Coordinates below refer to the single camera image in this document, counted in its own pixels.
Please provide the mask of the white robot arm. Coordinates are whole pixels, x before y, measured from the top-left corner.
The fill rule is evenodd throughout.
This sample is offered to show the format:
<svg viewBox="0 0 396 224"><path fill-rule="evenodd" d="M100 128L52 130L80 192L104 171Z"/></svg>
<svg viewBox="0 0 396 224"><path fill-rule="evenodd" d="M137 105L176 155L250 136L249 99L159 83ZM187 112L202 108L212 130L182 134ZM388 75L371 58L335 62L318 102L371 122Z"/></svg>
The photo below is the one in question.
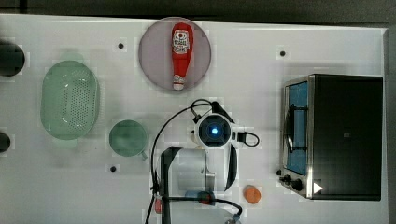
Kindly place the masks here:
<svg viewBox="0 0 396 224"><path fill-rule="evenodd" d="M193 135L197 148L169 147L161 155L161 224L241 224L242 207L217 197L237 176L234 122L209 113Z"/></svg>

